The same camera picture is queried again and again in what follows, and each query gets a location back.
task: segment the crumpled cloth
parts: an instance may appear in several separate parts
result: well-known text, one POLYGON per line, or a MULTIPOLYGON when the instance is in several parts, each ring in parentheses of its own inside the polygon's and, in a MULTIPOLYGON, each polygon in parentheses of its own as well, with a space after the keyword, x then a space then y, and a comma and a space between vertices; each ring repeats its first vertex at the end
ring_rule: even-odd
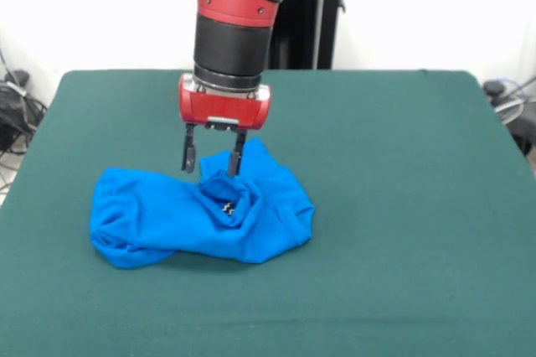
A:
POLYGON ((240 175, 230 152, 200 161, 198 184, 110 168, 95 186, 90 242, 113 266, 132 269, 175 252, 262 263, 312 237, 314 206, 259 139, 245 144, 240 175))

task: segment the metal stand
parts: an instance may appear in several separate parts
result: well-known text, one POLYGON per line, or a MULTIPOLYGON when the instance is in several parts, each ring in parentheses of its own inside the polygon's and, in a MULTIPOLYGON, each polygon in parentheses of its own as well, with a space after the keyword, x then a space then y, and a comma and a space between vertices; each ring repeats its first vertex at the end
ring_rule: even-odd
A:
POLYGON ((269 68, 331 69, 342 0, 284 0, 271 38, 269 68))

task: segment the silver metal part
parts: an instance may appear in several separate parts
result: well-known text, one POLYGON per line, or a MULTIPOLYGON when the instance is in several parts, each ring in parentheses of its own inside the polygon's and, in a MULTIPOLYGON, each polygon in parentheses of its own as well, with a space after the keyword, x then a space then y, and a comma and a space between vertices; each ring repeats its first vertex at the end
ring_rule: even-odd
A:
POLYGON ((317 16, 315 17, 315 41, 312 50, 312 68, 318 68, 320 53, 320 35, 322 34, 322 17, 324 16, 324 0, 317 0, 317 16))
POLYGON ((250 91, 254 91, 255 90, 255 87, 248 87, 246 89, 242 89, 242 90, 235 90, 231 87, 227 87, 227 86, 220 86, 220 85, 215 85, 214 83, 208 83, 208 82, 205 82, 204 80, 201 80, 199 79, 197 76, 194 76, 194 79, 200 84, 200 85, 203 85, 205 87, 210 87, 211 89, 215 89, 217 91, 228 91, 229 93, 249 93, 250 91))
POLYGON ((19 85, 15 85, 14 83, 10 81, 7 81, 5 85, 9 87, 11 90, 16 91, 22 97, 26 97, 26 95, 28 94, 28 92, 25 89, 23 89, 19 85))
POLYGON ((235 99, 250 99, 258 101, 266 101, 270 99, 270 87, 268 85, 260 84, 254 90, 245 93, 233 93, 230 91, 219 91, 211 86, 206 86, 203 82, 197 80, 193 74, 183 75, 184 89, 187 91, 202 92, 208 95, 232 97, 235 99))
POLYGON ((226 125, 238 125, 239 121, 234 118, 224 118, 222 116, 210 116, 208 118, 209 122, 216 122, 218 124, 226 125))

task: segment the table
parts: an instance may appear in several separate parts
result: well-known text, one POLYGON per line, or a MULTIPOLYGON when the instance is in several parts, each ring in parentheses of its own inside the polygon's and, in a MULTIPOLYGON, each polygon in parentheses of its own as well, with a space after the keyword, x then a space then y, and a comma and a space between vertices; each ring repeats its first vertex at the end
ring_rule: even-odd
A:
POLYGON ((108 265, 88 236, 105 168, 197 179, 179 74, 62 80, 0 210, 0 356, 534 354, 536 183, 465 72, 267 72, 257 135, 316 205, 312 240, 259 266, 108 265))

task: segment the white wall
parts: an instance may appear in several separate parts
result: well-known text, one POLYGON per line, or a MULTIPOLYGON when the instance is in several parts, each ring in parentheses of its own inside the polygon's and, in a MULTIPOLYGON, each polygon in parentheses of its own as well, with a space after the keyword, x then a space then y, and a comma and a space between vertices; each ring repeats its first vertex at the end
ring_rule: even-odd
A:
MULTIPOLYGON (((536 0, 345 0, 334 67, 536 71, 536 0)), ((189 68, 196 0, 2 0, 0 43, 50 102, 72 69, 189 68)))

